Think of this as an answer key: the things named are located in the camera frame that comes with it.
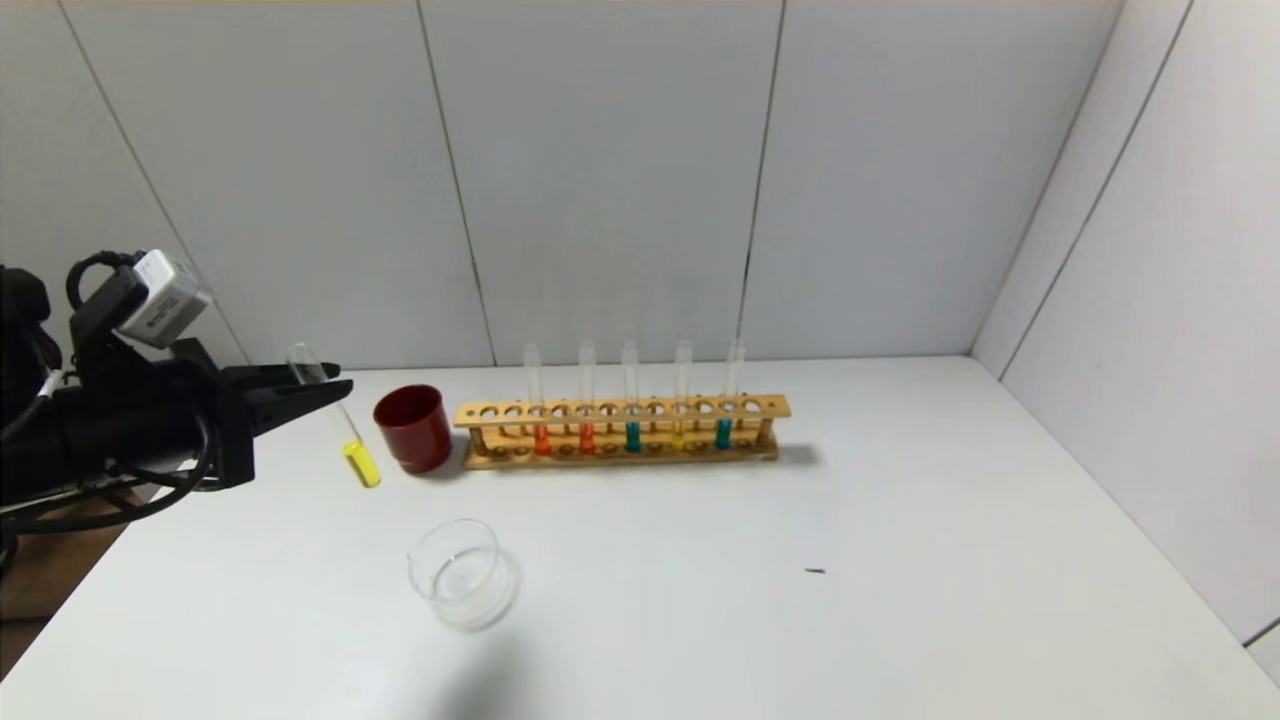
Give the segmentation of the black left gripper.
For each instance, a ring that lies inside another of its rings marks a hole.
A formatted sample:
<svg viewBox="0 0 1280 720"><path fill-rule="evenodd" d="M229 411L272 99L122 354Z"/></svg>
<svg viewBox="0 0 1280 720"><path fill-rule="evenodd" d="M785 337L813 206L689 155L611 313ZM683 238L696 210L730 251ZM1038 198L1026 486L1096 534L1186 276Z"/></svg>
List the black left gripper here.
<svg viewBox="0 0 1280 720"><path fill-rule="evenodd" d="M228 366L221 372L196 340L182 340L157 363L118 345L101 365L61 391L67 452L78 470L138 471L174 487L189 461L198 488L230 488L253 478L253 441L337 405L353 389L334 363ZM234 393L243 395L243 401Z"/></svg>

